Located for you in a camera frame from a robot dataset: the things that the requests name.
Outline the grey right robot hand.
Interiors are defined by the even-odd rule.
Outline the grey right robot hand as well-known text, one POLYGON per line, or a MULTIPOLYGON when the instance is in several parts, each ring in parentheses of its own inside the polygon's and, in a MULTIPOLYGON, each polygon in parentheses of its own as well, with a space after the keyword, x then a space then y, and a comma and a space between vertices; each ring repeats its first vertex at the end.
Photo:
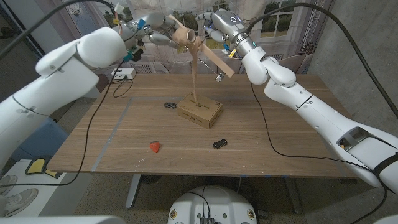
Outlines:
POLYGON ((204 20, 205 32, 219 43, 229 40, 232 44, 239 45, 248 37, 242 20, 232 11, 218 9, 216 12, 204 12, 196 16, 195 20, 204 20))

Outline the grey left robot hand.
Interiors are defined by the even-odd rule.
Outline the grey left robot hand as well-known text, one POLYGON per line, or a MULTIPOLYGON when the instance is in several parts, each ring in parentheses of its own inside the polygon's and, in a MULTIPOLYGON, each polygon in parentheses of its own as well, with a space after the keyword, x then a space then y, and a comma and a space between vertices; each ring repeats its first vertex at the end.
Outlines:
POLYGON ((127 48, 138 43, 138 40, 148 36, 155 45, 166 45, 178 49, 180 45, 172 40, 171 35, 178 28, 175 20, 160 12, 152 12, 129 22, 121 22, 119 32, 127 48))

